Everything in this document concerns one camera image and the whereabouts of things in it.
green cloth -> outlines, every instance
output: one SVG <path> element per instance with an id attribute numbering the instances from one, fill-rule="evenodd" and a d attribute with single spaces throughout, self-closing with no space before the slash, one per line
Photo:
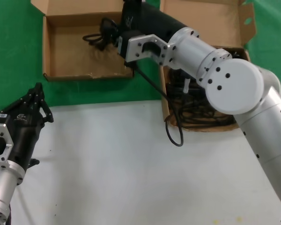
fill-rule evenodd
<path id="1" fill-rule="evenodd" d="M 246 45 L 251 61 L 275 73 L 281 82 L 281 0 L 253 2 L 257 35 Z"/>
<path id="2" fill-rule="evenodd" d="M 147 0 L 159 6 L 159 0 Z M 272 70 L 281 80 L 281 0 L 255 3 L 258 35 L 247 45 L 252 62 Z M 0 109 L 42 82 L 49 106 L 160 99 L 139 75 L 133 79 L 47 82 L 42 76 L 43 15 L 30 0 L 0 0 Z M 159 83 L 158 66 L 141 69 Z"/>

power cord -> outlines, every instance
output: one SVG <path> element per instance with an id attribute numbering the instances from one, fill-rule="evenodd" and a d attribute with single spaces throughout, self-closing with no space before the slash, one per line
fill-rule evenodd
<path id="1" fill-rule="evenodd" d="M 182 70 L 170 69 L 169 79 L 170 83 L 166 84 L 167 94 L 178 108 L 182 128 L 214 128 L 236 123 L 233 116 L 219 113 L 210 105 L 205 90 L 195 80 L 188 84 L 185 93 L 184 81 L 188 78 Z"/>
<path id="2" fill-rule="evenodd" d="M 157 92 L 159 92 L 159 93 L 162 95 L 162 97 L 164 97 L 164 98 L 168 101 L 168 103 L 169 103 L 171 109 L 173 110 L 173 113 L 172 113 L 171 115 L 169 115 L 169 116 L 165 119 L 165 130 L 166 130 L 166 132 L 167 132 L 167 135 L 168 135 L 168 137 L 169 137 L 170 142 L 172 142 L 172 143 L 173 143 L 174 145 L 176 145 L 177 147 L 181 147 L 181 146 L 183 145 L 183 143 L 184 143 L 183 130 L 182 130 L 182 126 L 181 126 L 181 122 L 180 122 L 180 118 L 179 118 L 179 116 L 178 116 L 177 110 L 176 110 L 174 104 L 172 103 L 172 101 L 170 100 L 170 98 L 169 98 L 169 97 L 163 92 L 163 90 L 161 90 L 161 89 L 160 89 L 144 72 L 142 72 L 142 71 L 139 69 L 139 67 L 137 66 L 136 62 L 131 62 L 131 63 L 125 62 L 125 66 L 130 67 L 130 68 L 132 68 L 134 71 L 138 72 L 149 84 L 152 85 L 152 87 L 153 87 Z M 169 121 L 170 121 L 170 118 L 171 118 L 173 115 L 175 116 L 176 121 L 177 121 L 177 127 L 178 127 L 179 134 L 180 134 L 180 144 L 177 143 L 177 142 L 175 142 L 175 141 L 173 140 L 173 138 L 171 137 L 170 132 L 169 132 Z"/>

open cardboard box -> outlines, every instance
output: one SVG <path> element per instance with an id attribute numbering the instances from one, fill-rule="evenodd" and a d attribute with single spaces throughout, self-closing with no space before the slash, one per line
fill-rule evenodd
<path id="1" fill-rule="evenodd" d="M 161 0 L 160 10 L 197 30 L 206 43 L 227 51 L 237 51 L 241 57 L 250 61 L 243 46 L 256 34 L 253 4 L 245 0 Z M 168 67 L 160 68 L 162 89 L 166 93 Z M 162 99 L 163 119 L 170 115 L 168 102 Z M 176 126 L 176 120 L 170 121 Z M 216 132 L 237 128 L 237 124 L 194 131 Z"/>
<path id="2" fill-rule="evenodd" d="M 120 22 L 123 0 L 31 0 L 42 11 L 43 74 L 48 81 L 132 77 L 117 49 L 103 52 L 82 37 L 99 33 L 101 19 Z"/>

